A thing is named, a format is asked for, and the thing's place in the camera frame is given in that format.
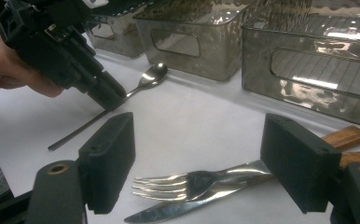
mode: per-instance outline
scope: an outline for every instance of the spoon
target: spoon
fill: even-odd
[[[127,101],[131,96],[133,96],[136,92],[147,90],[154,88],[158,86],[166,77],[166,74],[168,72],[168,67],[163,64],[155,64],[151,66],[145,73],[142,74],[142,77],[140,78],[139,84],[135,89],[130,91],[125,97],[124,101]],[[91,126],[93,123],[95,123],[97,120],[101,119],[105,115],[107,115],[110,111],[105,110],[104,112],[100,113],[95,118],[91,119],[87,123],[85,123],[83,126],[79,127],[74,132],[68,134],[63,139],[59,140],[58,142],[54,143],[53,145],[49,146],[48,149],[53,151],[58,149],[59,147],[63,146],[65,143],[70,141],[72,138],[77,136],[79,133],[82,133],[84,130],[86,130],[89,126]]]

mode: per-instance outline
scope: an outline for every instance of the spoon handle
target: spoon handle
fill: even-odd
[[[75,130],[72,133],[69,133],[68,135],[66,135],[63,139],[59,140],[58,142],[54,143],[53,145],[49,146],[48,149],[50,151],[54,151],[56,149],[58,149],[59,147],[63,146],[65,143],[67,143],[68,141],[70,141],[71,139],[73,139],[74,137],[76,137],[79,133],[83,132],[84,130],[86,130],[89,126],[91,126],[93,123],[95,123],[96,121],[98,121],[99,119],[101,119],[102,117],[104,117],[106,114],[108,114],[110,111],[109,110],[105,110],[104,112],[100,113],[98,116],[96,116],[95,118],[91,119],[90,121],[88,121],[87,123],[85,123],[83,126],[79,127],[77,130]]]
[[[140,91],[140,88],[135,88],[132,91],[128,92],[128,94],[124,97],[124,101],[127,101],[131,96],[133,96],[136,92]]]

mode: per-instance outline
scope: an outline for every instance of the knife blade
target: knife blade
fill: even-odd
[[[231,183],[217,183],[212,186],[203,196],[195,201],[187,201],[182,203],[159,203],[153,207],[147,208],[146,210],[125,218],[124,221],[134,224],[155,223],[169,220],[174,217],[180,217],[197,208],[201,208],[206,204],[212,203],[220,198],[230,195],[231,193],[237,192],[241,189],[246,189],[247,187],[262,183],[272,178],[273,175],[244,176],[238,179],[234,179],[231,181]]]
[[[271,115],[277,119],[286,118],[276,115]],[[342,130],[333,132],[329,135],[326,135],[322,138],[332,147],[337,149],[345,150],[357,145],[360,145],[360,129],[355,126],[349,126]],[[265,163],[261,160],[253,161],[253,163],[265,167]],[[266,174],[270,174],[268,168],[266,169]],[[186,213],[189,213],[197,208],[201,208],[204,205],[214,202],[220,198],[223,198],[231,193],[239,191],[240,189],[245,189],[253,184],[263,182],[262,179],[256,178],[257,175],[248,176],[249,179],[246,179],[242,183],[226,183],[220,182],[215,184],[205,195],[200,197],[195,201],[180,202],[180,203],[160,203],[153,207],[150,207],[146,210],[143,210],[135,215],[127,217],[124,219],[127,223],[153,223],[158,221],[164,221],[171,218],[182,216]]]

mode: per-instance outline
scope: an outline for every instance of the fork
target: fork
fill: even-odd
[[[132,186],[142,192],[132,194],[166,201],[192,201],[203,195],[217,182],[237,183],[239,179],[270,179],[273,175],[262,161],[252,161],[222,171],[194,171],[181,175],[135,178]]]
[[[351,125],[322,137],[328,144],[340,150],[360,145],[360,129]],[[194,171],[182,175],[135,178],[132,186],[142,192],[132,194],[144,198],[166,201],[192,201],[203,195],[217,182],[239,182],[240,178],[273,178],[261,160],[252,161],[217,172]]]

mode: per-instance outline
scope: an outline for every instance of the spoon bowl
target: spoon bowl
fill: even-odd
[[[124,100],[128,100],[128,98],[133,96],[138,91],[151,89],[158,86],[166,78],[167,73],[168,67],[165,64],[154,64],[142,74],[137,87],[133,91],[130,91],[125,96]]]

